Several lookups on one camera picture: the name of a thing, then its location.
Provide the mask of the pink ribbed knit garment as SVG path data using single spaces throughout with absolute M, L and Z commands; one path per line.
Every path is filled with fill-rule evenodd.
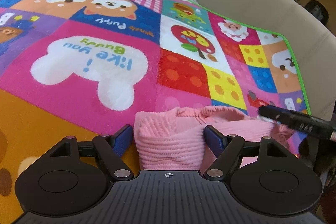
M 134 139 L 144 170 L 199 170 L 204 172 L 215 160 L 206 145 L 203 130 L 212 125 L 223 135 L 235 134 L 246 141 L 270 136 L 285 148 L 294 131 L 282 124 L 252 118 L 227 106 L 199 109 L 176 107 L 167 112 L 138 112 Z

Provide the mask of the colourful cartoon play mat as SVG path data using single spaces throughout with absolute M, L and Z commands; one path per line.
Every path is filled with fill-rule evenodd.
M 189 0 L 1 0 L 1 223 L 18 176 L 67 135 L 135 115 L 262 105 L 308 113 L 291 47 Z

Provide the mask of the black round object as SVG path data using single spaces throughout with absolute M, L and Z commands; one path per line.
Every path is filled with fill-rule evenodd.
M 311 0 L 307 2 L 304 8 L 323 25 L 326 25 L 329 21 L 329 13 L 324 5 L 322 5 L 319 1 Z

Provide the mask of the beige padded sofa backrest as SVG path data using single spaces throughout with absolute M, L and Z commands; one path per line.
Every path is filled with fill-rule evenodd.
M 303 77 L 311 113 L 330 119 L 335 104 L 335 36 L 292 0 L 197 0 L 230 19 L 284 35 Z

